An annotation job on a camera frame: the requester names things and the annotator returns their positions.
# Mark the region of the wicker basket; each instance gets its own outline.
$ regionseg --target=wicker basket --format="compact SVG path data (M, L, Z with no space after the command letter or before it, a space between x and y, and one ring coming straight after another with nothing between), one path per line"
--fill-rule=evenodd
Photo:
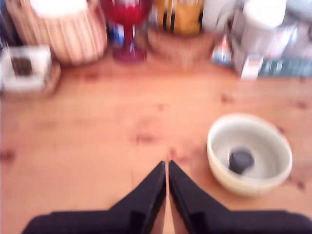
M148 42L151 50L174 63L189 66L208 55L213 45L213 35L201 32L183 36L150 28Z
M28 45L48 44L62 64L79 65L99 59L107 46L106 24L98 0L89 8L62 18L41 18L29 0L6 0L21 40Z

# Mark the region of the red glass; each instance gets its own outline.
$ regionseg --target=red glass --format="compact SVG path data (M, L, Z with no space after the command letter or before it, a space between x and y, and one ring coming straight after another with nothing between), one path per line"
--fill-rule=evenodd
M152 7L152 0L101 0L106 17L123 25L125 43L115 49L114 58L122 62L139 62L146 59L146 50L138 47L133 38L133 25L140 24Z

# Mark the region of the table surface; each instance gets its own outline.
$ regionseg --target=table surface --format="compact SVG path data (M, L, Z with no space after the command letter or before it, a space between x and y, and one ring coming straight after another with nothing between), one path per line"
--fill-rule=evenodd
M262 197L233 195L211 174L208 130L233 112L272 122L292 147L290 178ZM52 211L109 209L170 159L229 209L312 218L311 133L312 80L240 81L205 62L181 68L149 55L128 66L106 55L63 69L51 98L1 100L1 230L19 234ZM174 207L166 201L163 233L173 234Z

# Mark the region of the cream bowl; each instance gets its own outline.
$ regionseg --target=cream bowl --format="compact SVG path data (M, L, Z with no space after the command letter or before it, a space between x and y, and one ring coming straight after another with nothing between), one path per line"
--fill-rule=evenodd
M241 175L229 169L235 149L251 152L254 165ZM272 124L251 115L231 114L210 128L208 160L213 175L229 191L243 196L261 195L285 181L293 165L286 138Z

